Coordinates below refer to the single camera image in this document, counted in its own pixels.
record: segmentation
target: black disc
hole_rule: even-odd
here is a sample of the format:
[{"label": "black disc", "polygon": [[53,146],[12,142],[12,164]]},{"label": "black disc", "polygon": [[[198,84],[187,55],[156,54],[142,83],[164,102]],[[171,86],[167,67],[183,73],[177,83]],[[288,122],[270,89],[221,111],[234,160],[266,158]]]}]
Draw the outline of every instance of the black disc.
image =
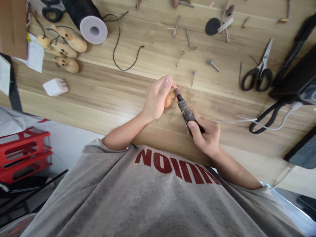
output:
[{"label": "black disc", "polygon": [[205,32],[208,35],[215,35],[217,33],[218,28],[221,27],[221,22],[217,18],[212,18],[208,21],[205,26]]}]

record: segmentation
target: cardboard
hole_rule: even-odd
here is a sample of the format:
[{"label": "cardboard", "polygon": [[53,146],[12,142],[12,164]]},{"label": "cardboard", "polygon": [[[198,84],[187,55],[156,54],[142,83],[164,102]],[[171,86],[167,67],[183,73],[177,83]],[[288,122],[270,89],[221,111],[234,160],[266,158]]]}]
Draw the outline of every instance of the cardboard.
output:
[{"label": "cardboard", "polygon": [[0,0],[0,52],[27,59],[26,1]]}]

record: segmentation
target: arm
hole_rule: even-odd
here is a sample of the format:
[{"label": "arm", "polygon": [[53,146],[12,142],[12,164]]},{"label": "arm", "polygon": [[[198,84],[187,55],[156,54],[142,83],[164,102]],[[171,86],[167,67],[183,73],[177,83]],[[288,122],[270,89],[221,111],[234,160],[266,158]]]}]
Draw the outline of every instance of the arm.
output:
[{"label": "arm", "polygon": [[205,129],[205,133],[201,134],[198,125],[190,121],[193,140],[197,147],[212,159],[219,175],[226,181],[246,189],[261,188],[261,183],[219,146],[220,126],[202,118],[196,112],[194,117]]},{"label": "arm", "polygon": [[144,109],[132,120],[106,135],[102,139],[103,144],[111,150],[126,149],[147,124],[162,115],[165,99],[171,87],[176,88],[170,76],[164,76],[150,85]]}]

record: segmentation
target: rotary tool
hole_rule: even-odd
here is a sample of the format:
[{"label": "rotary tool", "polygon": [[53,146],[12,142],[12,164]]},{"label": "rotary tool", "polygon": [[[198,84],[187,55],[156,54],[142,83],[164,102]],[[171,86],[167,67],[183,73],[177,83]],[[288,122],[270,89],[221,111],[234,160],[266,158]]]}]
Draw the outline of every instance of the rotary tool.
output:
[{"label": "rotary tool", "polygon": [[[185,121],[185,123],[186,123],[186,125],[187,125],[187,127],[188,127],[188,130],[189,130],[189,132],[190,132],[191,137],[193,137],[188,122],[189,122],[189,121],[194,121],[194,122],[197,123],[197,121],[195,120],[194,115],[193,115],[192,111],[190,110],[190,108],[189,108],[187,102],[186,102],[185,99],[183,99],[182,96],[180,95],[179,90],[176,88],[176,89],[174,90],[174,92],[175,92],[175,94],[177,95],[178,106],[179,106],[179,108],[180,108],[182,117],[183,117],[183,119],[184,119],[184,121]],[[200,126],[199,124],[198,124],[198,127],[200,128],[201,133],[204,133],[204,132],[205,132],[204,128],[203,128],[202,126]]]}]

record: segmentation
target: gray t-shirt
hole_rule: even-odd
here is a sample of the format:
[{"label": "gray t-shirt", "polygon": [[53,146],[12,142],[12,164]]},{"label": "gray t-shirt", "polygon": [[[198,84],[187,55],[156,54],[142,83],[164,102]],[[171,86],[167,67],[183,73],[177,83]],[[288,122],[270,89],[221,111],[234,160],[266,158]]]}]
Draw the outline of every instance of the gray t-shirt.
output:
[{"label": "gray t-shirt", "polygon": [[250,191],[178,155],[145,145],[113,151],[97,139],[26,236],[303,235],[268,187]]}]

